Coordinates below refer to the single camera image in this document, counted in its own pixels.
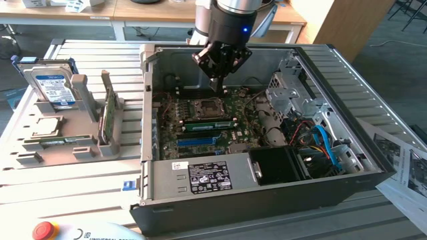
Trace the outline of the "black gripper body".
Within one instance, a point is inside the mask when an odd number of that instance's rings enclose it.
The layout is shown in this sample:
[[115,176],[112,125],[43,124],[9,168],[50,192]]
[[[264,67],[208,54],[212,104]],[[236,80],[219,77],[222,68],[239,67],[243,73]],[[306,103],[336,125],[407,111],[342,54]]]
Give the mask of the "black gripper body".
[[211,8],[211,22],[204,49],[192,59],[210,79],[226,78],[235,73],[252,55],[247,48],[256,13],[239,14],[218,4]]

